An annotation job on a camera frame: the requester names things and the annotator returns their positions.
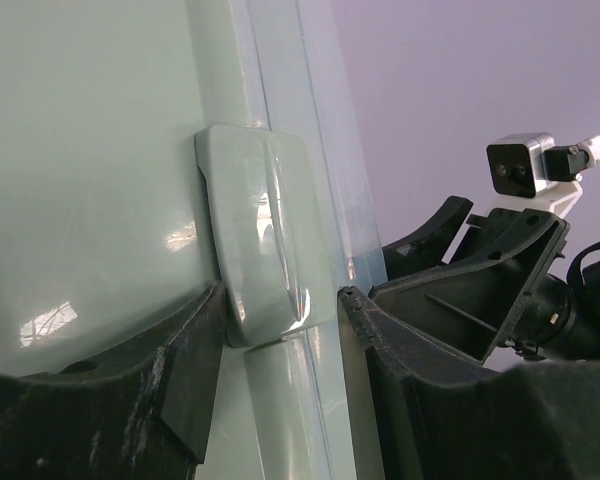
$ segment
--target glossy surface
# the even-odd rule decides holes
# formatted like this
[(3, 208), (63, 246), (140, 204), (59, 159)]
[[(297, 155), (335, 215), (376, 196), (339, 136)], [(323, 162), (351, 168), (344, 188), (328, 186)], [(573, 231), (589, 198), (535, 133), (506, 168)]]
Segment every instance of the glossy surface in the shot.
[(216, 125), (196, 135), (233, 346), (257, 346), (333, 319), (332, 280), (304, 143)]
[(1, 372), (60, 368), (217, 277), (189, 28), (175, 0), (0, 2)]
[(338, 302), (338, 330), (342, 347), (342, 361), (344, 365), (347, 365), (345, 386), (356, 474), (360, 480), (383, 479), (384, 465), (376, 426), (371, 383), (369, 375), (363, 375), (363, 372), (369, 371), (367, 358), (360, 348), (356, 332), (340, 302)]
[[(217, 278), (192, 141), (211, 124), (300, 136), (331, 291), (382, 282), (330, 15), (323, 0), (0, 2), (0, 371), (63, 367)], [(298, 450), (261, 449), (276, 442)], [(225, 349), (196, 479), (306, 472), (355, 478), (335, 317)]]

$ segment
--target screw hole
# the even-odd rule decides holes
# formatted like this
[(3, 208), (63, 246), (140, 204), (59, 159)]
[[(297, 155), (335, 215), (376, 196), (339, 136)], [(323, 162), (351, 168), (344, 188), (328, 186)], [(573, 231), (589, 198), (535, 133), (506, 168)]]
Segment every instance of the screw hole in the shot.
[(60, 374), (65, 375), (68, 373), (83, 373), (95, 370), (96, 368), (98, 368), (98, 364), (96, 364), (96, 362), (92, 362), (90, 360), (81, 360), (63, 368), (60, 371)]
[(518, 180), (524, 180), (526, 175), (527, 169), (524, 167), (524, 165), (516, 165), (513, 168), (513, 177), (517, 178)]

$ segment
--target purple wall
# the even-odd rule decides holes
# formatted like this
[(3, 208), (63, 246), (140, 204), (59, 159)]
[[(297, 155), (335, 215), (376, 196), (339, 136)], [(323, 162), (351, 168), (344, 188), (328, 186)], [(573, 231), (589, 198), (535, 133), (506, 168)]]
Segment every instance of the purple wall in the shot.
[[(451, 194), (484, 211), (490, 141), (600, 133), (600, 0), (331, 1), (383, 243)], [(600, 239), (600, 168), (582, 186), (568, 259)]]

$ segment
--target black plastic bracket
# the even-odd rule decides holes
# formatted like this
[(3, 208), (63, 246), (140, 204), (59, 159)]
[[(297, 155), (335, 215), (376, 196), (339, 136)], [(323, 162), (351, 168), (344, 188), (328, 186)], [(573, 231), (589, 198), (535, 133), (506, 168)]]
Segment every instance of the black plastic bracket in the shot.
[[(394, 252), (393, 280), (374, 287), (369, 297), (443, 348), (482, 364), (513, 332), (561, 255), (569, 225), (535, 210), (471, 215), (452, 261), (443, 265), (441, 257), (471, 204), (452, 197), (445, 205), (425, 227), (385, 249), (385, 258)], [(403, 249), (400, 263), (398, 245), (412, 246)], [(411, 274), (397, 277), (407, 271)]]
[(600, 363), (497, 374), (441, 348), (357, 288), (342, 289), (338, 301), (341, 339), (352, 329), (364, 359), (361, 366), (346, 356), (345, 377), (368, 374), (387, 480), (600, 479)]
[(0, 375), (0, 479), (192, 479), (225, 339), (224, 287), (59, 374)]

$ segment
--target light green panel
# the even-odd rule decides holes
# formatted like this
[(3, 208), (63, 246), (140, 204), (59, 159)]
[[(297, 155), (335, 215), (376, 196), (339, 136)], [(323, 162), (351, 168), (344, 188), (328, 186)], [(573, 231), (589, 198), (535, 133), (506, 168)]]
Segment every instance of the light green panel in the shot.
[[(263, 471), (244, 354), (244, 349), (233, 348), (222, 353), (207, 456), (196, 480), (275, 480)], [(277, 431), (279, 426), (267, 422), (259, 427)]]
[(185, 0), (208, 125), (267, 125), (246, 2)]
[(332, 320), (333, 280), (301, 138), (214, 125), (196, 135), (232, 346), (256, 347)]
[(216, 277), (182, 1), (0, 2), (0, 371), (55, 369)]

